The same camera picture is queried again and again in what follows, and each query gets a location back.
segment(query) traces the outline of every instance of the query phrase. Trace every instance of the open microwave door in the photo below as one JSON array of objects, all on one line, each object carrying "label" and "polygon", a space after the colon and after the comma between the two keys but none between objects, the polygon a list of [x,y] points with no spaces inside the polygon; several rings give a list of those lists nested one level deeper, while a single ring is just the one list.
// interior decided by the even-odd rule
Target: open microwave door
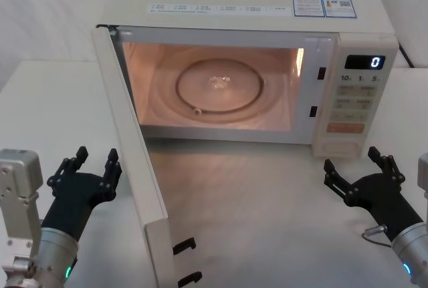
[{"label": "open microwave door", "polygon": [[92,31],[96,56],[110,103],[122,164],[129,178],[157,287],[177,286],[169,220],[112,40],[106,27]]}]

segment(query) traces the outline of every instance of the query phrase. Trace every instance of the digital display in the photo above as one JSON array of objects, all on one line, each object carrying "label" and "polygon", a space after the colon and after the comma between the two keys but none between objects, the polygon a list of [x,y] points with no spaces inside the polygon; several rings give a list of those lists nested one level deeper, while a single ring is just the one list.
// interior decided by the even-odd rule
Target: digital display
[{"label": "digital display", "polygon": [[345,69],[382,69],[384,62],[383,55],[348,55]]}]

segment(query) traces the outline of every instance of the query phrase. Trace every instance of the warning sticker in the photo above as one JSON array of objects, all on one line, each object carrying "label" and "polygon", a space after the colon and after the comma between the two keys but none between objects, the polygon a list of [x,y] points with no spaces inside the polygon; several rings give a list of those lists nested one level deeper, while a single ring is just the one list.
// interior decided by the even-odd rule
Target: warning sticker
[{"label": "warning sticker", "polygon": [[293,0],[294,16],[325,17],[322,0]]},{"label": "warning sticker", "polygon": [[352,0],[322,0],[327,17],[344,17],[356,19]]}]

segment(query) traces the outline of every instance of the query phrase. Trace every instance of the cable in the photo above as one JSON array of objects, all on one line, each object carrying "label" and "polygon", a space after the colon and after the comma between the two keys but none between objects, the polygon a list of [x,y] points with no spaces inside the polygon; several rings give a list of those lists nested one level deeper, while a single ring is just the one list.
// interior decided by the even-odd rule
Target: cable
[{"label": "cable", "polygon": [[414,69],[415,66],[413,65],[412,61],[410,60],[410,57],[407,55],[406,51],[404,50],[404,48],[401,46],[400,43],[399,43],[399,49],[401,54],[403,54],[403,57],[406,59],[407,64],[409,64],[409,67]]},{"label": "cable", "polygon": [[362,234],[361,234],[361,237],[362,237],[365,241],[368,241],[368,242],[370,242],[370,243],[374,243],[375,245],[379,245],[379,246],[382,246],[382,247],[391,248],[391,245],[388,245],[387,243],[380,243],[380,242],[378,242],[378,241],[374,241],[374,240],[371,240],[371,239],[367,238],[367,237],[366,237],[366,235],[365,235],[364,233],[362,233]]}]

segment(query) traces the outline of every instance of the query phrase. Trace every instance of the green indicator light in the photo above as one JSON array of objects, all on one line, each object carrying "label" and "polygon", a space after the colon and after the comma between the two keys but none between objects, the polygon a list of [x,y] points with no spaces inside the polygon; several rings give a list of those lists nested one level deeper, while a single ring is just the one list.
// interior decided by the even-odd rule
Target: green indicator light
[{"label": "green indicator light", "polygon": [[66,279],[70,276],[70,273],[72,273],[72,268],[68,267],[66,271]]}]

